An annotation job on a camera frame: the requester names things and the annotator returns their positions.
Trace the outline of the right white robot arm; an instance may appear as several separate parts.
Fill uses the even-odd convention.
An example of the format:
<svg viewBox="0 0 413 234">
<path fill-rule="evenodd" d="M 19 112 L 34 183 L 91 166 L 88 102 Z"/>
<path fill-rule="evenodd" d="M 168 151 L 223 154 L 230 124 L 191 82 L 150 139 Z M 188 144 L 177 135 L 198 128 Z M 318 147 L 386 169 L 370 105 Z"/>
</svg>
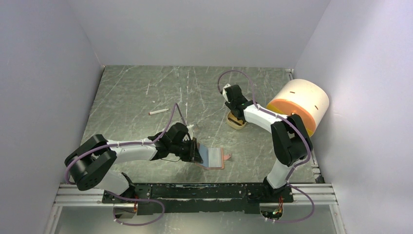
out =
<svg viewBox="0 0 413 234">
<path fill-rule="evenodd" d="M 301 117 L 265 109 L 255 99 L 248 100 L 239 85 L 228 84 L 219 92 L 237 120 L 255 124 L 271 134 L 277 159 L 264 178 L 268 185 L 263 188 L 263 196 L 269 202 L 276 201 L 282 194 L 281 187 L 287 184 L 295 168 L 308 162 L 311 156 L 312 143 Z"/>
</svg>

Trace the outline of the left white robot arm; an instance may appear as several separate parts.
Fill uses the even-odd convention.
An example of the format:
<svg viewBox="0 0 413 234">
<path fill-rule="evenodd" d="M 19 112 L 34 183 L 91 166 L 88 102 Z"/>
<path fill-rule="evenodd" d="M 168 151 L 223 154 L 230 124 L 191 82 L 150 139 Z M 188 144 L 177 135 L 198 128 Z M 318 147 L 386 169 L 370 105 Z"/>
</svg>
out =
<svg viewBox="0 0 413 234">
<path fill-rule="evenodd" d="M 73 178 L 80 191 L 91 188 L 109 190 L 121 202 L 127 203 L 135 195 L 132 181 L 111 167 L 128 161 L 159 160 L 170 154 L 183 162 L 202 163 L 199 144 L 192 134 L 190 128 L 179 122 L 165 132 L 138 141 L 113 141 L 97 134 L 65 159 L 65 174 Z"/>
</svg>

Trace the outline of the brown leather card holder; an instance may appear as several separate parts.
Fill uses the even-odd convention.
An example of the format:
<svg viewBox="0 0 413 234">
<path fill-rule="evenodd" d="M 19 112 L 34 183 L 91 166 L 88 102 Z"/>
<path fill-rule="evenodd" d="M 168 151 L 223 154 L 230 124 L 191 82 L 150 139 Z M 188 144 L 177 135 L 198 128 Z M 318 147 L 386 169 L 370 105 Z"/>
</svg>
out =
<svg viewBox="0 0 413 234">
<path fill-rule="evenodd" d="M 226 154 L 223 148 L 208 148 L 203 144 L 199 144 L 198 151 L 203 162 L 195 164 L 207 170 L 224 169 L 225 161 L 232 156 L 232 154 Z"/>
</svg>

